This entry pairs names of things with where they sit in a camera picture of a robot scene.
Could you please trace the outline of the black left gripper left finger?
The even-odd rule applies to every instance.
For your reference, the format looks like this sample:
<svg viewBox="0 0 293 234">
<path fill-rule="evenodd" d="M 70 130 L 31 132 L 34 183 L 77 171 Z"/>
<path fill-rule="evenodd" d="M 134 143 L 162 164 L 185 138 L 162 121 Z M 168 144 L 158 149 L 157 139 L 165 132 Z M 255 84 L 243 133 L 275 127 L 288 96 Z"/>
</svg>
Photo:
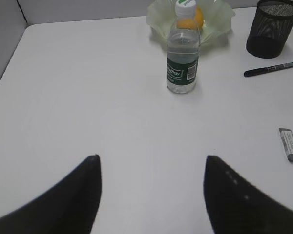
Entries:
<svg viewBox="0 0 293 234">
<path fill-rule="evenodd" d="M 0 234 L 89 234 L 102 194 L 101 160 L 88 156 L 65 178 L 0 218 Z"/>
</svg>

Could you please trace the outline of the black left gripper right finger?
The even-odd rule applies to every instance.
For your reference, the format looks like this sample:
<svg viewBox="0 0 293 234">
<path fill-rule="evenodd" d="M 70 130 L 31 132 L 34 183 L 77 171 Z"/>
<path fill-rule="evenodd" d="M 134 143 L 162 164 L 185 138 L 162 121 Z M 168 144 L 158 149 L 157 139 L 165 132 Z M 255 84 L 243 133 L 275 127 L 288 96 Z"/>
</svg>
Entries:
<svg viewBox="0 0 293 234">
<path fill-rule="evenodd" d="M 293 234 L 293 211 L 254 187 L 218 156 L 207 156 L 203 190 L 216 234 Z"/>
</svg>

